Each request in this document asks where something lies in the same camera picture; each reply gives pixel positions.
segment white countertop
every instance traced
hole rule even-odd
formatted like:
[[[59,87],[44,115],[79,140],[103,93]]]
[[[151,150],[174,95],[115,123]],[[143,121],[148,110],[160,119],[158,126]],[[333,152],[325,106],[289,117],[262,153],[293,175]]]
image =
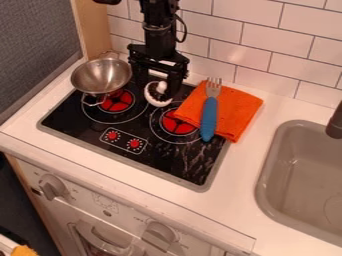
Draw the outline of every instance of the white countertop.
[[[271,220],[254,199],[255,184],[277,127],[294,119],[326,124],[333,109],[225,83],[262,98],[264,105],[241,140],[230,146],[211,188],[197,193],[37,129],[37,122],[73,89],[69,76],[79,64],[69,68],[0,127],[1,150],[92,183],[109,194],[187,223],[222,242],[239,243],[231,241],[234,238],[228,237],[229,234],[217,231],[216,224],[238,230],[256,239],[253,252],[258,255],[342,254],[340,247]],[[205,78],[193,74],[187,82],[197,84],[202,79]],[[199,221],[195,217],[189,219],[188,214],[194,213]]]

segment metal bowl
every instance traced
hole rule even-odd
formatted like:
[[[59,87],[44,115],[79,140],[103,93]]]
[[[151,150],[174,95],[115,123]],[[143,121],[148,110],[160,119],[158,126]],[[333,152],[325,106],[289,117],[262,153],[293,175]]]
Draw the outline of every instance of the metal bowl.
[[[71,75],[77,89],[92,95],[115,91],[132,77],[128,63],[114,58],[96,59],[83,63]]]

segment stainless steel sink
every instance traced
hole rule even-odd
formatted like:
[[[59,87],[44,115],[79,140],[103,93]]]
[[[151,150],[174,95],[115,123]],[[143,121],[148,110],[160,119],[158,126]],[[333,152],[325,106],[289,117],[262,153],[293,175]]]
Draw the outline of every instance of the stainless steel sink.
[[[256,186],[271,219],[342,247],[342,140],[307,121],[282,124]]]

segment burner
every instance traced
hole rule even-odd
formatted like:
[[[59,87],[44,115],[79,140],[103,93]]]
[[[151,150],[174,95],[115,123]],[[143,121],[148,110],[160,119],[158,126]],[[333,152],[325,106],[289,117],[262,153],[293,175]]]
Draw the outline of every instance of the burner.
[[[125,89],[110,94],[101,105],[90,107],[81,103],[81,107],[83,113],[94,122],[122,124],[142,115],[147,109],[148,103],[139,88],[134,83],[129,83]]]
[[[161,116],[161,126],[166,132],[175,136],[186,136],[196,131],[195,126],[177,119],[174,116],[175,112],[176,109],[171,109]]]
[[[174,101],[164,108],[157,108],[150,117],[150,128],[159,139],[172,144],[187,144],[199,140],[199,130],[174,117],[181,101]]]
[[[134,94],[126,89],[120,89],[110,94],[99,108],[106,113],[116,114],[129,110],[134,103]]]

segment gray wall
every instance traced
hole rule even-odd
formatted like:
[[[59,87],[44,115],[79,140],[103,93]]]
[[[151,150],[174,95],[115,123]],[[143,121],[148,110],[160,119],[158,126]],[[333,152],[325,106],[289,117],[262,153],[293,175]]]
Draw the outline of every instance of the gray wall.
[[[80,57],[69,0],[0,1],[0,124]]]

